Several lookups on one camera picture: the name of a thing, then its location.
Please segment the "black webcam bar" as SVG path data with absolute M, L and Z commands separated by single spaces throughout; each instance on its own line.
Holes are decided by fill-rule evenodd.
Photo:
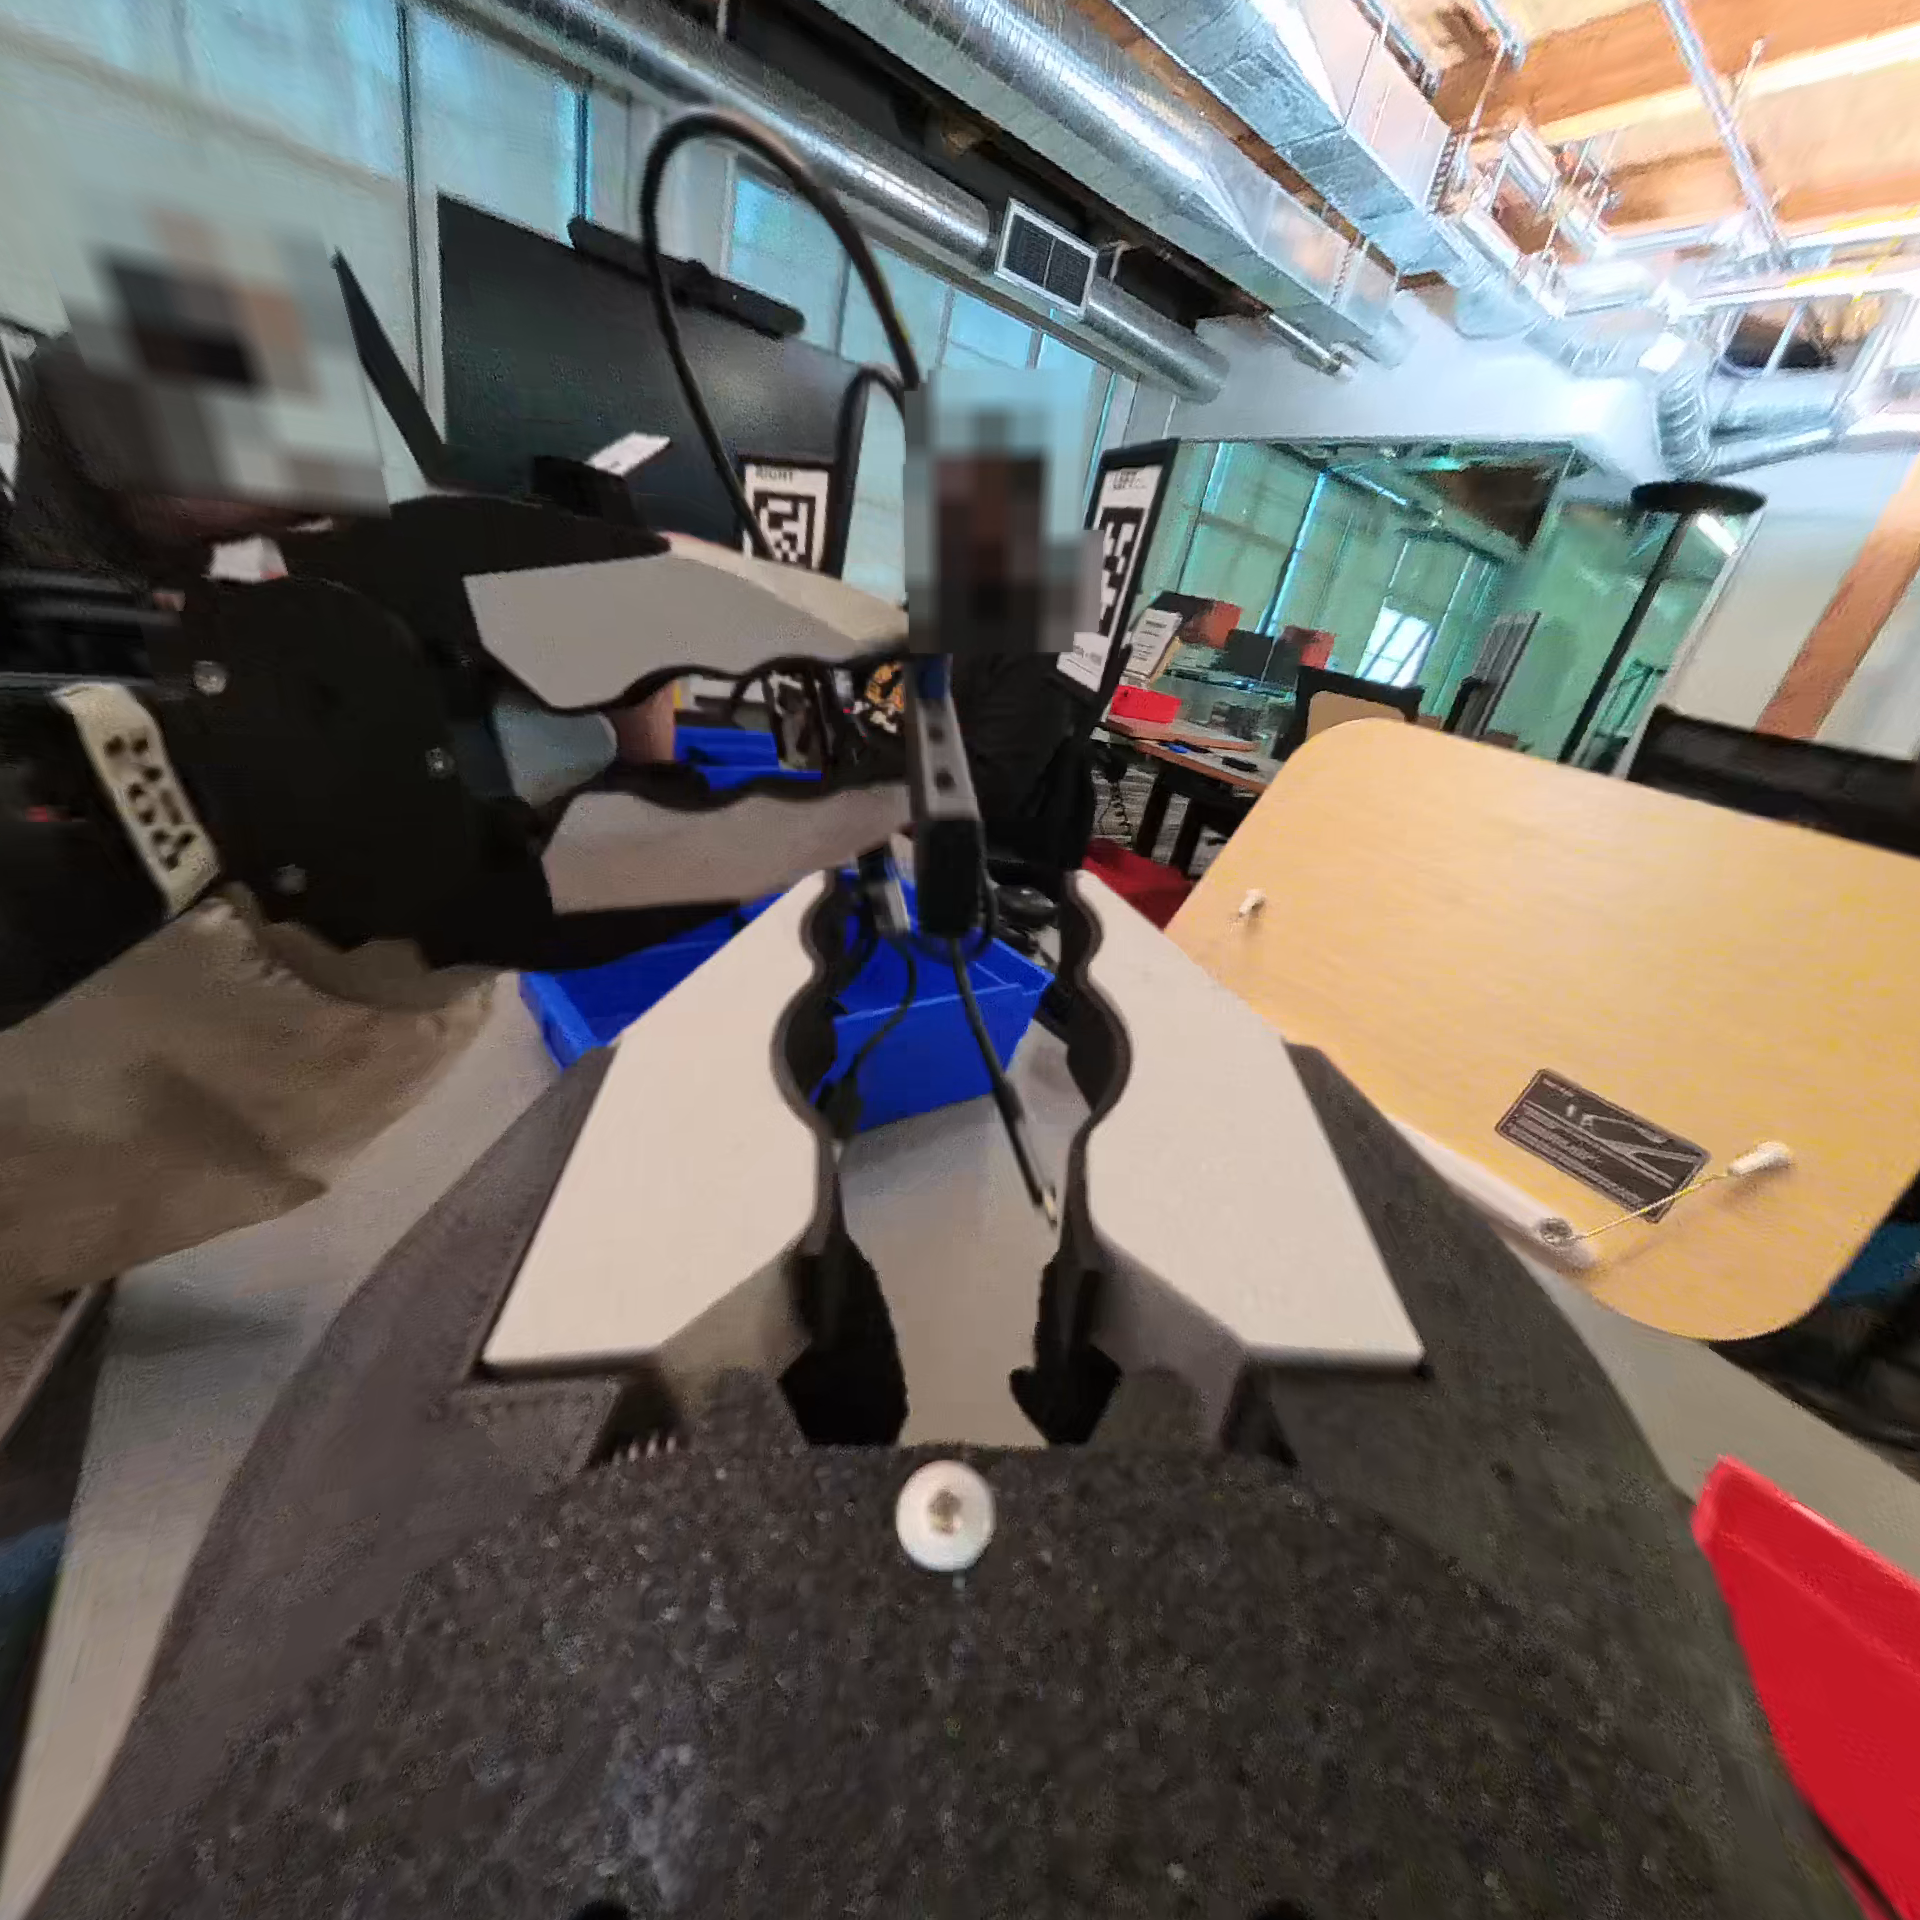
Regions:
M 713 314 L 771 342 L 803 336 L 804 316 L 788 303 L 726 279 L 703 263 L 679 256 L 649 256 L 640 240 L 595 225 L 581 216 L 566 223 L 566 240 L 587 260 L 622 272 L 649 289 L 663 284 L 676 305 Z

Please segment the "printed marker sign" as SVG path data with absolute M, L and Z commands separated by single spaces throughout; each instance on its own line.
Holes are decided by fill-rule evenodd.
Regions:
M 1095 535 L 1096 606 L 1092 632 L 1075 643 L 1075 655 L 1086 659 L 1087 696 L 1099 703 L 1108 703 L 1120 682 L 1144 561 L 1176 462 L 1180 442 L 1156 439 L 1110 449 L 1095 465 L 1087 529 Z
M 821 462 L 743 460 L 740 487 L 759 529 L 763 559 L 807 571 L 827 571 L 833 468 Z

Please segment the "person's left forearm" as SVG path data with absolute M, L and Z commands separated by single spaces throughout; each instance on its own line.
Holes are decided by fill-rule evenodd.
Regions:
M 497 982 L 328 947 L 225 887 L 6 1028 L 5 1316 L 323 1196 L 460 1062 Z

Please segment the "wooden book stand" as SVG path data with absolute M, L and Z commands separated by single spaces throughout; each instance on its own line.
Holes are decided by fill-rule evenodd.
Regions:
M 1350 722 L 1167 935 L 1648 1328 L 1804 1322 L 1916 1180 L 1907 855 Z

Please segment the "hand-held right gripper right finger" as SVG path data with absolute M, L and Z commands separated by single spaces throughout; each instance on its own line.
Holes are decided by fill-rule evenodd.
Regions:
M 1092 1438 L 1128 1377 L 1174 1377 L 1237 1446 L 1284 1377 L 1413 1380 L 1423 1345 L 1288 1048 L 1104 881 L 1069 876 L 1068 1145 L 1015 1404 Z

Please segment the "red storage bin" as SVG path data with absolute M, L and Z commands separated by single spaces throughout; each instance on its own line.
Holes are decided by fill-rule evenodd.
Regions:
M 1767 1728 L 1868 1915 L 1918 1915 L 1918 1584 L 1723 1456 L 1693 1521 Z

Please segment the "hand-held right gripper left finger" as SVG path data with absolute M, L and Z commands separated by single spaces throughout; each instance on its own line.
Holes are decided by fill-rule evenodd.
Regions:
M 487 1375 L 611 1377 L 676 1412 L 753 1372 L 807 1438 L 900 1438 L 894 1322 L 813 1102 L 846 928 L 838 881 L 807 876 L 615 1040 L 483 1340 Z

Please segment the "silver ventilation duct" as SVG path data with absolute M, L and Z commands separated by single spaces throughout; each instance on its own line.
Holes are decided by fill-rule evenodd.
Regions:
M 673 111 L 713 108 L 750 120 L 779 138 L 848 206 L 860 226 L 921 267 L 1003 292 L 1035 316 L 1055 319 L 1064 334 L 1095 358 L 1180 401 L 1212 401 L 1227 383 L 1227 362 L 1188 326 L 1160 316 L 1128 296 L 1099 263 L 1086 265 L 1081 296 L 1054 296 L 1039 281 L 1020 281 L 1003 267 L 1012 242 L 1012 201 L 987 204 L 904 146 L 861 129 L 848 113 L 807 94 L 776 65 L 734 48 L 720 32 L 694 26 L 670 6 L 605 7 L 587 3 L 462 3 L 447 11 L 500 38 L 523 54 L 553 58 L 587 83 L 607 84 L 644 103 Z M 1225 216 L 1198 206 L 1198 185 L 1184 175 L 1187 138 L 1172 159 L 1147 148 L 1128 161 L 1115 135 L 1086 142 L 1078 123 L 1107 102 L 1125 103 L 1107 83 L 1091 96 L 1071 92 L 1081 58 L 1055 38 L 1023 26 L 1020 7 L 987 10 L 992 51 L 1009 51 L 1015 84 L 1047 83 L 1047 102 L 1008 89 L 1039 132 L 1047 113 L 1068 121 L 1051 139 L 1091 153 L 1099 185 L 1118 185 L 1144 209 L 1149 250 L 1191 256 L 1222 276 L 1233 296 L 1254 305 L 1248 323 L 1310 369 L 1343 377 L 1355 366 L 1398 366 L 1413 347 L 1395 319 L 1384 279 L 1316 223 L 1283 185 L 1254 193 L 1254 236 L 1241 242 L 1237 204 Z

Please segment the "black screen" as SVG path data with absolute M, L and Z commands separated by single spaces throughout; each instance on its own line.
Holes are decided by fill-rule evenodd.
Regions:
M 1660 706 L 1622 780 L 1918 858 L 1918 764 L 1725 727 Z

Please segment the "grey desk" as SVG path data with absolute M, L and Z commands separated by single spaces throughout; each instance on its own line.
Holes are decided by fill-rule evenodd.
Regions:
M 5 1915 L 32 1912 L 101 1791 L 209 1519 L 277 1394 L 374 1265 L 553 1082 L 519 992 L 500 988 L 447 1076 L 323 1201 L 118 1283 L 8 1814 Z M 1049 1244 L 992 1107 L 854 1142 L 846 1182 L 852 1235 L 900 1338 L 904 1438 L 1020 1446 L 1005 1377 L 1028 1352 Z M 1555 1273 L 1539 1286 L 1685 1497 L 1734 1456 L 1918 1570 L 1916 1480 L 1720 1355 L 1627 1322 Z

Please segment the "black floor lamp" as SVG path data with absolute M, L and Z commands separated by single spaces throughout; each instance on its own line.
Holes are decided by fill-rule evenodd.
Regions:
M 1581 739 L 1593 727 L 1593 718 L 1603 708 L 1619 668 L 1629 657 L 1633 641 L 1640 636 L 1640 627 L 1648 612 L 1653 611 L 1653 603 L 1657 602 L 1667 578 L 1672 575 L 1672 566 L 1677 563 L 1695 521 L 1702 516 L 1725 515 L 1748 516 L 1765 507 L 1765 496 L 1748 487 L 1693 479 L 1633 487 L 1629 505 L 1640 516 L 1669 521 L 1667 532 L 1655 553 L 1655 561 L 1648 566 L 1648 575 L 1639 587 L 1631 608 L 1622 617 L 1622 624 L 1607 657 L 1603 659 L 1600 670 L 1593 684 L 1589 687 L 1581 706 L 1575 714 L 1575 722 L 1568 729 L 1566 742 L 1557 754 L 1559 764 L 1571 764 L 1577 758 Z

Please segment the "white vent grille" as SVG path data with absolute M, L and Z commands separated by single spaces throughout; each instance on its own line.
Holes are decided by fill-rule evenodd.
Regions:
M 999 212 L 992 271 L 1021 296 L 1081 321 L 1099 279 L 1099 255 L 1025 204 L 1008 199 Z

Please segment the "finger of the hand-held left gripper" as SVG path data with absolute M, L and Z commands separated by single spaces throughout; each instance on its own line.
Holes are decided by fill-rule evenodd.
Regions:
M 553 714 L 791 659 L 846 666 L 908 641 L 904 612 L 870 592 L 696 538 L 652 559 L 472 575 L 463 598 L 483 652 Z
M 711 790 L 687 772 L 604 772 L 560 806 L 537 876 L 556 916 L 744 904 L 854 865 L 908 820 L 903 778 Z

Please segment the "grey USB hub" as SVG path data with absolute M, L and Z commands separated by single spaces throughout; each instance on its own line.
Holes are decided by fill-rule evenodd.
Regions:
M 969 750 L 953 706 L 953 662 L 903 662 L 903 764 L 910 823 L 918 839 L 981 844 Z

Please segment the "large black monitor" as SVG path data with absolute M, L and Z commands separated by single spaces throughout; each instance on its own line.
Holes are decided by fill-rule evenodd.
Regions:
M 444 436 L 479 492 L 528 492 L 540 462 L 587 465 L 615 442 L 663 442 L 622 474 L 659 532 L 748 542 L 659 330 L 653 289 L 568 240 L 439 196 Z M 883 409 L 875 376 L 807 336 L 771 342 L 676 305 L 736 479 L 743 460 L 833 468 L 827 571 L 852 578 L 860 454 Z

